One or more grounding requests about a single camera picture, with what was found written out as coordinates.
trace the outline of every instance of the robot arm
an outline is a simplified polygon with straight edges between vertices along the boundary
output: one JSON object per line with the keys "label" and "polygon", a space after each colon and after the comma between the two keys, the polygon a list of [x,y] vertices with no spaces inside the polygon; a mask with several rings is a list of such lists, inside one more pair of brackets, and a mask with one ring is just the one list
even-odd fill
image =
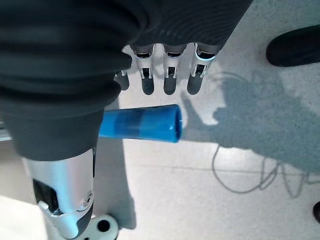
{"label": "robot arm", "polygon": [[196,94],[251,1],[1,1],[1,117],[37,204],[65,238],[79,236],[91,218],[104,108],[121,91],[115,73],[131,66],[122,48],[136,50],[143,91],[152,94],[152,64],[143,59],[151,60],[152,50],[146,56],[141,49],[163,43],[164,90],[172,94],[178,58],[197,43],[191,76],[198,78],[188,84]]}

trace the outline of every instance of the blue plastic tube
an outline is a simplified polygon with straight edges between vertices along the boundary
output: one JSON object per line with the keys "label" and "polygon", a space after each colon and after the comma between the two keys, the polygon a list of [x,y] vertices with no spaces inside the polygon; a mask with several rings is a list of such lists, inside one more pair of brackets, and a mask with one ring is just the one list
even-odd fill
{"label": "blue plastic tube", "polygon": [[182,134],[180,107],[174,105],[106,111],[100,137],[177,143]]}

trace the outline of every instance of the gray floor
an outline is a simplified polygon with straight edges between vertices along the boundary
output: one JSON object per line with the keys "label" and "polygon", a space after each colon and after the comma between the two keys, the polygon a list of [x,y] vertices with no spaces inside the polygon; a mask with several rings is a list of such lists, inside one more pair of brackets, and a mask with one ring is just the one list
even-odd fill
{"label": "gray floor", "polygon": [[195,96],[186,89],[191,44],[171,96],[160,45],[153,95],[143,94],[132,63],[120,108],[177,103],[184,133],[177,144],[100,139],[94,211],[118,219],[119,240],[319,239],[320,65],[279,68],[265,59],[274,37],[315,24],[319,0],[255,0]]}

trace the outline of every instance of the white mounting plate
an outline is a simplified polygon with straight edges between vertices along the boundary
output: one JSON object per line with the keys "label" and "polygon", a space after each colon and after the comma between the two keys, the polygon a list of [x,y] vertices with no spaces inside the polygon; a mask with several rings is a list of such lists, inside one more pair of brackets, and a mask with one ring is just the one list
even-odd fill
{"label": "white mounting plate", "polygon": [[[98,224],[101,221],[109,223],[107,231],[100,231]],[[119,228],[117,221],[110,215],[101,215],[91,218],[90,223],[83,234],[77,240],[115,240],[118,236]]]}

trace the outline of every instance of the black fabric sleeve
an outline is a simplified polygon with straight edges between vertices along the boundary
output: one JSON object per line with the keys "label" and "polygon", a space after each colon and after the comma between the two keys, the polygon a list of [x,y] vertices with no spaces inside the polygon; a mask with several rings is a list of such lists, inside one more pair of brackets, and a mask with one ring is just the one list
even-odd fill
{"label": "black fabric sleeve", "polygon": [[131,66],[122,48],[159,22],[155,0],[3,0],[0,111],[18,153],[71,158],[97,144]]}

